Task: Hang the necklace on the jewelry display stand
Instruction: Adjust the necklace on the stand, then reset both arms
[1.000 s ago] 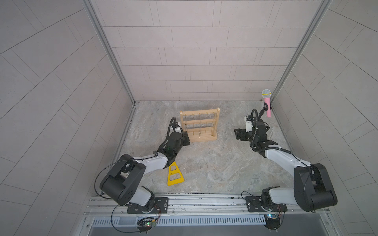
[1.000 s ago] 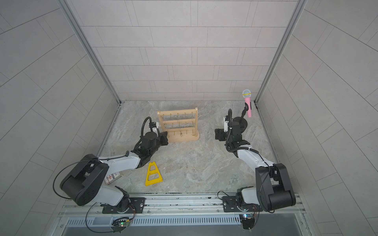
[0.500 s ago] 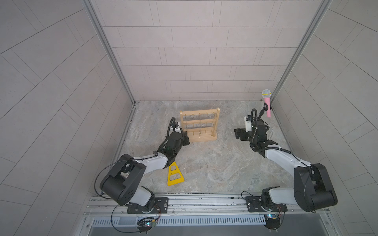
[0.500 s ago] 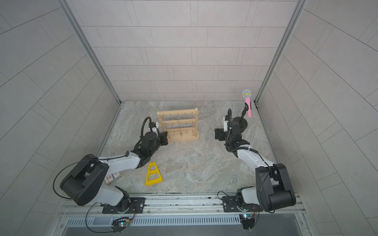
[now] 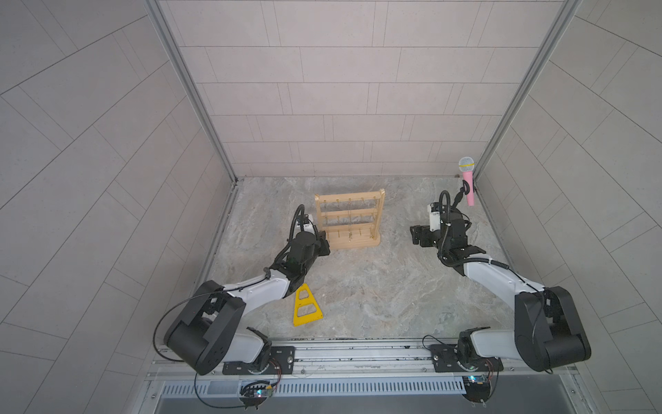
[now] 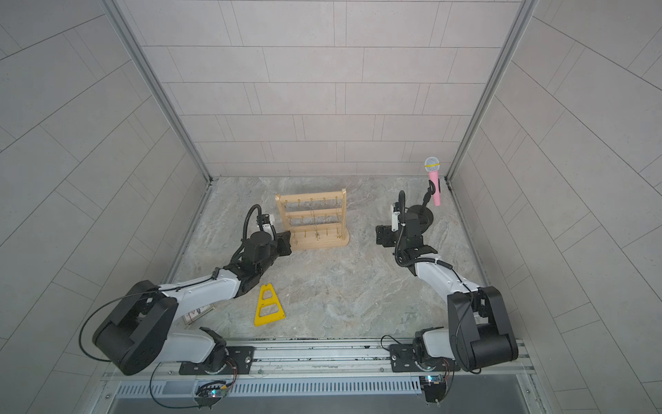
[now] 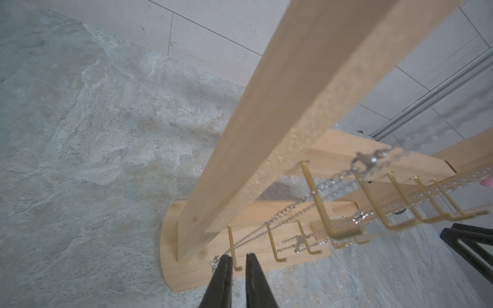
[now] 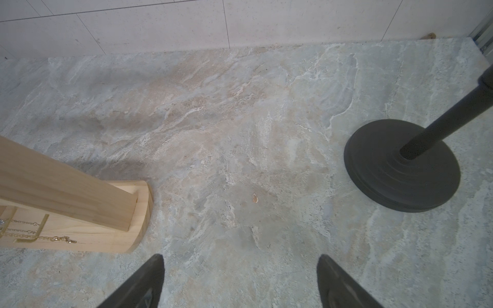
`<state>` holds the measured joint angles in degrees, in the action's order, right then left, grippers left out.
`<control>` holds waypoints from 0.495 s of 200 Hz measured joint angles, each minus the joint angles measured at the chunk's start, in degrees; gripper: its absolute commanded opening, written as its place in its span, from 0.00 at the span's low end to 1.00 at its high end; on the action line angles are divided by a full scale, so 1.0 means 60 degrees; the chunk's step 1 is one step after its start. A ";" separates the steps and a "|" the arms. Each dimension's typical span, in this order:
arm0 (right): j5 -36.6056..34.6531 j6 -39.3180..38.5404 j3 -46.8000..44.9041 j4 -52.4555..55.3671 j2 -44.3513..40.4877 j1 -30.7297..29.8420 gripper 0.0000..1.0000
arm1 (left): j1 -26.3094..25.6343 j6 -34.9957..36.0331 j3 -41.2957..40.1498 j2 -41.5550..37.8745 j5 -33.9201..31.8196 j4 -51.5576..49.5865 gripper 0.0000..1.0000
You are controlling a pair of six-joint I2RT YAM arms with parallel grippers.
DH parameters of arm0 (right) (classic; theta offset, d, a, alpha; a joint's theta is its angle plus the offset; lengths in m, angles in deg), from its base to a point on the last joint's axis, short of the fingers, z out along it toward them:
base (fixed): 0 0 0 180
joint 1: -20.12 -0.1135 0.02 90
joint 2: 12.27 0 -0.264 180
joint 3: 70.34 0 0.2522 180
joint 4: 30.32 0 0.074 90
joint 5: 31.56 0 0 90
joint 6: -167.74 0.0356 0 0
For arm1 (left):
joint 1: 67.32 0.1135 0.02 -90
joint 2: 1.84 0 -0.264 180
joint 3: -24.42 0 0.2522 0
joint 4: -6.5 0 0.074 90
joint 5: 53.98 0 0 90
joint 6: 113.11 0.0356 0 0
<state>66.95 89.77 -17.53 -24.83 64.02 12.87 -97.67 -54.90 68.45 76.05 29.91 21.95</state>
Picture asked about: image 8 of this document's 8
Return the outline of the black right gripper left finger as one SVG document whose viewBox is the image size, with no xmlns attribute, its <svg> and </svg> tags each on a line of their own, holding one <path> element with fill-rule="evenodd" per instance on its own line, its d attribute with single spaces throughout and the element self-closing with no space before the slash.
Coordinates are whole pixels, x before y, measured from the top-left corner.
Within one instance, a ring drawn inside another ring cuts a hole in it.
<svg viewBox="0 0 493 308">
<path fill-rule="evenodd" d="M 164 277 L 164 258 L 161 254 L 154 254 L 98 308 L 157 308 L 163 291 Z"/>
</svg>

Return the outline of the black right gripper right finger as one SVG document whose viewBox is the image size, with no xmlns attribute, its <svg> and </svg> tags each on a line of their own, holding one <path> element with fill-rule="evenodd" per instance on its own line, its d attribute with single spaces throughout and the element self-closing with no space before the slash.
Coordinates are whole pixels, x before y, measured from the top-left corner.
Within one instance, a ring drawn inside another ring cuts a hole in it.
<svg viewBox="0 0 493 308">
<path fill-rule="evenodd" d="M 323 308 L 383 308 L 373 296 L 326 254 L 322 254 L 318 260 L 317 283 Z"/>
</svg>

